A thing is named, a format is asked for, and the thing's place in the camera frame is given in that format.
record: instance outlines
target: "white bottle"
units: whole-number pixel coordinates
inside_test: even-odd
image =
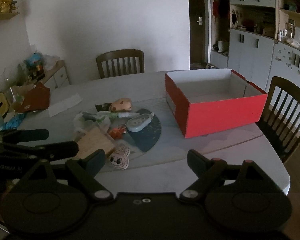
[[[278,34],[278,41],[282,41],[282,32],[279,31],[279,34]]]

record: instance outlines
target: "silver bolt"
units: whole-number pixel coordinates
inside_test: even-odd
[[[151,199],[150,198],[144,198],[142,200],[143,203],[150,203],[151,202]]]
[[[141,205],[141,204],[142,204],[142,201],[139,200],[139,199],[135,199],[135,200],[133,201],[133,203],[134,203],[135,205]]]
[[[182,195],[186,198],[196,198],[199,194],[195,190],[187,189]]]
[[[107,190],[98,190],[95,194],[95,197],[100,199],[105,199],[111,196],[111,193]]]

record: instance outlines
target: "brown door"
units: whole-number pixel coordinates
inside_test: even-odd
[[[190,64],[202,64],[204,59],[205,15],[204,0],[189,0]]]

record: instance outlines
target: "open cardboard box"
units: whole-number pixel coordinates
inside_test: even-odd
[[[166,99],[191,138],[258,122],[267,93],[231,69],[166,73]]]

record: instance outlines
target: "table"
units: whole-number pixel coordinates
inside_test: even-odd
[[[153,111],[162,124],[157,144],[147,153],[132,148],[128,169],[121,171],[106,164],[95,177],[113,194],[117,192],[176,192],[197,180],[187,166],[186,155],[195,149],[205,157],[222,158],[228,164],[242,164],[246,159],[255,161],[288,194],[290,177],[276,152],[256,124],[236,129],[185,139],[165,102],[165,72],[142,73],[95,80],[53,91],[50,104],[55,104],[75,93],[83,98],[77,106],[54,117],[47,110],[32,113],[20,129],[46,128],[50,136],[45,141],[29,142],[34,146],[71,140],[73,119],[80,111],[94,109],[95,104],[131,98],[133,106]],[[53,163],[64,163],[64,160]]]

